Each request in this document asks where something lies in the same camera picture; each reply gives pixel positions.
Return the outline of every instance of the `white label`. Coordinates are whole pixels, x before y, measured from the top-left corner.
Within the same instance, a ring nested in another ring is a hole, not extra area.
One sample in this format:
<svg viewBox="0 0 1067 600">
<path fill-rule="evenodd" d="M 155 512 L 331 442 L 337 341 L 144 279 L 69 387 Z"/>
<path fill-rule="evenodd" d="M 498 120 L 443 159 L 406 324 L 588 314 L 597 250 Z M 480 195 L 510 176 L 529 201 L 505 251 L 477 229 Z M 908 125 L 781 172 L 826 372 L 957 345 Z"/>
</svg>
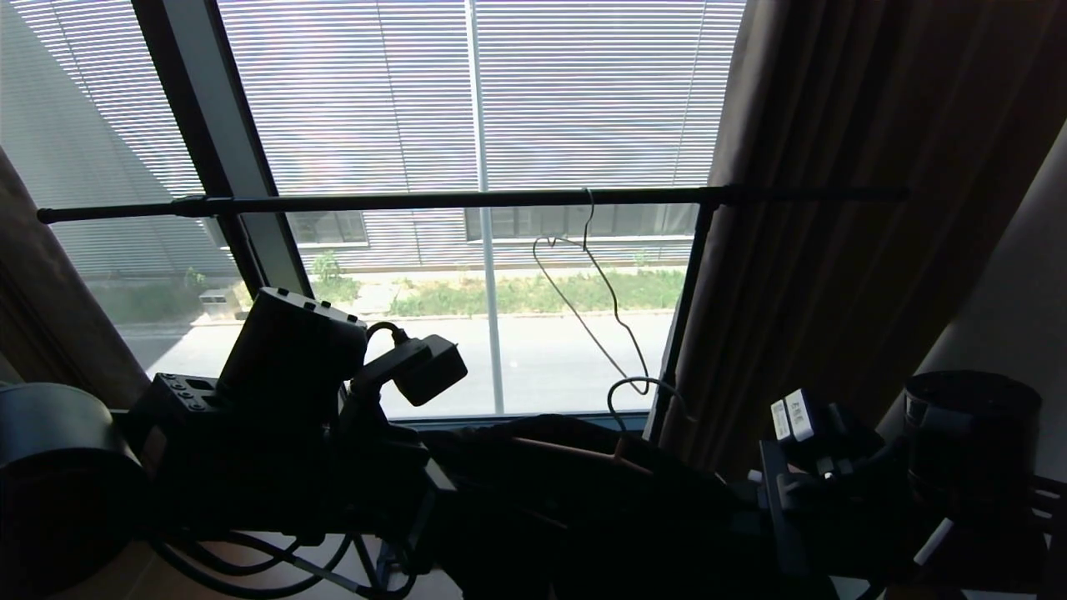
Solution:
<svg viewBox="0 0 1067 600">
<path fill-rule="evenodd" d="M 770 405 L 770 415 L 775 417 L 775 437 L 782 441 L 790 437 L 790 417 L 785 416 L 785 400 Z"/>
<path fill-rule="evenodd" d="M 802 442 L 815 435 L 811 427 L 811 419 L 808 417 L 808 405 L 803 402 L 803 393 L 800 390 L 785 396 L 785 407 L 789 409 L 790 425 L 793 426 L 793 437 L 798 442 Z"/>
</svg>

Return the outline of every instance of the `building window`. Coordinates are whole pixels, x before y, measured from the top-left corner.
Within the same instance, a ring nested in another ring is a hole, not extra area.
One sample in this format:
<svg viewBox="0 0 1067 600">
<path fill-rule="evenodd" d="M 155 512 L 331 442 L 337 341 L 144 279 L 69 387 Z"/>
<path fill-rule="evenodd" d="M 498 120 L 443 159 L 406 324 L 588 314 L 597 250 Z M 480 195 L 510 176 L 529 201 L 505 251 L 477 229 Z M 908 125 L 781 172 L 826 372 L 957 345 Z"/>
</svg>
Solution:
<svg viewBox="0 0 1067 600">
<path fill-rule="evenodd" d="M 666 236 L 692 235 L 696 204 L 628 204 L 598 206 L 589 223 L 589 235 Z M 588 206 L 520 206 L 493 208 L 493 239 L 539 236 L 580 236 L 589 219 Z M 466 209 L 468 240 L 481 239 L 477 208 Z"/>
<path fill-rule="evenodd" d="M 297 243 L 366 243 L 367 231 L 363 214 L 359 210 L 344 212 L 291 212 L 289 226 Z"/>
</svg>

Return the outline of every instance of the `window pane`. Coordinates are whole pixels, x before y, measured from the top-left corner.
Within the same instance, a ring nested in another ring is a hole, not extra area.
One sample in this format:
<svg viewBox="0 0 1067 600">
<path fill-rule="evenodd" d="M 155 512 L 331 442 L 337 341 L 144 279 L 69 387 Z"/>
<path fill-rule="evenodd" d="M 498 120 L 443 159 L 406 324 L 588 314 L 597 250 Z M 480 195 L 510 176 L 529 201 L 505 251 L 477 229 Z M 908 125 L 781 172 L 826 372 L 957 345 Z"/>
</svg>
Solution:
<svg viewBox="0 0 1067 600">
<path fill-rule="evenodd" d="M 0 145 L 38 206 L 203 193 L 128 1 L 3 1 L 0 28 Z M 52 231 L 148 373 L 218 375 L 249 300 L 205 223 Z"/>
<path fill-rule="evenodd" d="M 479 0 L 477 7 L 490 189 L 706 181 L 743 3 Z M 477 190 L 462 0 L 220 0 L 220 10 L 281 193 Z M 695 212 L 683 207 L 685 219 L 668 219 L 674 208 L 637 210 L 627 225 L 623 208 L 598 206 L 590 234 L 655 374 L 690 241 L 610 238 L 662 235 L 675 221 L 691 231 Z M 391 416 L 493 410 L 479 214 L 367 211 L 365 247 L 300 249 L 317 295 L 369 321 L 459 342 L 467 378 L 419 409 L 389 389 Z M 493 255 L 506 410 L 603 410 L 618 374 L 568 316 L 526 242 L 580 236 L 589 208 L 491 215 L 500 241 Z M 542 257 L 636 373 L 588 258 L 569 246 Z M 388 345 L 376 337 L 370 356 Z M 650 405 L 650 396 L 626 394 L 619 406 Z"/>
</svg>

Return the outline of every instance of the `connector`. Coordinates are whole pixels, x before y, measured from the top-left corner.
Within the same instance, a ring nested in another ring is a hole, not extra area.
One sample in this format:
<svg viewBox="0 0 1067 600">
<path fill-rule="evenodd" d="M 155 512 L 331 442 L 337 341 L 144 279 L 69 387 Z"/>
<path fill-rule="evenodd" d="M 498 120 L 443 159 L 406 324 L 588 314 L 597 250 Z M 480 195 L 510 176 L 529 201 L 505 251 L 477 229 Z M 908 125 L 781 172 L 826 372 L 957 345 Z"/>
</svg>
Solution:
<svg viewBox="0 0 1067 600">
<path fill-rule="evenodd" d="M 420 407 L 466 377 L 466 365 L 456 344 L 440 335 L 423 342 L 430 348 L 430 359 L 397 376 L 397 390 L 412 406 Z"/>
</svg>

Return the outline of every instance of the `brown curtain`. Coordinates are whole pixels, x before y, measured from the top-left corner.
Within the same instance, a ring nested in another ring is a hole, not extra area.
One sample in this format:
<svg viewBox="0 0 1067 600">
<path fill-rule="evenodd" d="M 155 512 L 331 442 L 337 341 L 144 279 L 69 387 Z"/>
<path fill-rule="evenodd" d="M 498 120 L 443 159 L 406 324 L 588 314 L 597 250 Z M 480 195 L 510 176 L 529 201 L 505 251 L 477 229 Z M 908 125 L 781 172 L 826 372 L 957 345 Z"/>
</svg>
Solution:
<svg viewBox="0 0 1067 600">
<path fill-rule="evenodd" d="M 2 149 L 0 207 L 0 353 L 25 381 L 65 383 L 110 407 L 131 406 L 148 386 L 144 369 L 51 230 L 37 222 Z"/>
<path fill-rule="evenodd" d="M 906 186 L 721 208 L 662 443 L 736 476 L 799 386 L 870 425 L 976 280 L 1067 116 L 1067 5 L 750 0 L 711 185 Z"/>
</svg>

